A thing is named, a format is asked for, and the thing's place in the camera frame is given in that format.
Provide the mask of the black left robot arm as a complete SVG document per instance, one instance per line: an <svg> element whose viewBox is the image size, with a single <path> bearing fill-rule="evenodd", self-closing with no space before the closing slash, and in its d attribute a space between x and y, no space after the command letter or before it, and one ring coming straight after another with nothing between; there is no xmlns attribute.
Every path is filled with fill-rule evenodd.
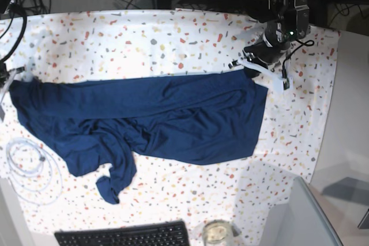
<svg viewBox="0 0 369 246"><path fill-rule="evenodd" d="M262 35L243 49L248 62L266 69L282 56L282 80L288 78L286 62L301 47L312 47L313 40L303 41L310 31L308 0L244 0L246 13L266 27Z"/></svg>

